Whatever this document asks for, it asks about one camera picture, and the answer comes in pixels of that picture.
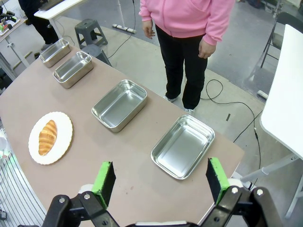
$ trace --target person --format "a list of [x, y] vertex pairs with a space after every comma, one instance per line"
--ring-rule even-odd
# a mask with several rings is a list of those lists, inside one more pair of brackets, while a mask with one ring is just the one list
[[27, 19], [34, 25], [37, 32], [43, 37], [45, 44], [41, 50], [45, 50], [51, 44], [59, 40], [57, 33], [54, 28], [50, 25], [49, 20], [35, 17], [34, 14], [42, 6], [43, 1], [41, 0], [19, 0], [21, 9], [25, 12]]
[[183, 63], [187, 82], [183, 106], [192, 114], [200, 101], [207, 58], [229, 24], [235, 0], [140, 0], [142, 29], [152, 39], [156, 32], [164, 60], [167, 85], [163, 98], [174, 102], [181, 93]]

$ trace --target person's left hand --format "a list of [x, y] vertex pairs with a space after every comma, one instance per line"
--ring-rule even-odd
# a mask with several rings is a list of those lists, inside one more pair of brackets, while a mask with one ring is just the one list
[[200, 58], [208, 58], [215, 52], [215, 50], [216, 50], [216, 45], [210, 45], [202, 39], [199, 44], [198, 56]]

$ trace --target gray stool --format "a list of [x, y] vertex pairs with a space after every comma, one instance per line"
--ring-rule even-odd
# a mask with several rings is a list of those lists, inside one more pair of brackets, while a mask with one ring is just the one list
[[80, 49], [85, 47], [82, 45], [84, 42], [86, 45], [95, 44], [97, 46], [108, 43], [97, 20], [85, 19], [75, 26], [75, 31]]
[[98, 47], [98, 46], [96, 46], [94, 44], [89, 44], [86, 47], [84, 47], [82, 50], [85, 53], [88, 53], [91, 56], [94, 56], [95, 58], [97, 58], [100, 61], [104, 62], [105, 64], [107, 64], [109, 66], [112, 66], [111, 63], [109, 62], [106, 54], [104, 53], [104, 51], [100, 47]]

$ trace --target pink sweatshirt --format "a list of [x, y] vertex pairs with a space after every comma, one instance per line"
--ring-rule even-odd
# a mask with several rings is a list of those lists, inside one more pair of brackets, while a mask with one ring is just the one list
[[206, 34], [211, 45], [222, 41], [235, 0], [140, 0], [142, 21], [153, 19], [167, 34], [187, 38]]

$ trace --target rectangular metal container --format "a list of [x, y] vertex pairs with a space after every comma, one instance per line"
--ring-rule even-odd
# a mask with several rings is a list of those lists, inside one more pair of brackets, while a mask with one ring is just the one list
[[43, 51], [42, 54], [40, 54], [39, 59], [46, 67], [50, 68], [69, 52], [71, 52], [70, 43], [64, 39], [59, 39], [57, 42]]
[[57, 68], [53, 76], [64, 88], [70, 88], [93, 68], [91, 56], [80, 51]]
[[169, 175], [183, 180], [194, 171], [213, 140], [213, 129], [182, 115], [153, 148], [151, 158]]
[[122, 80], [91, 109], [92, 114], [113, 132], [121, 131], [146, 104], [146, 90]]

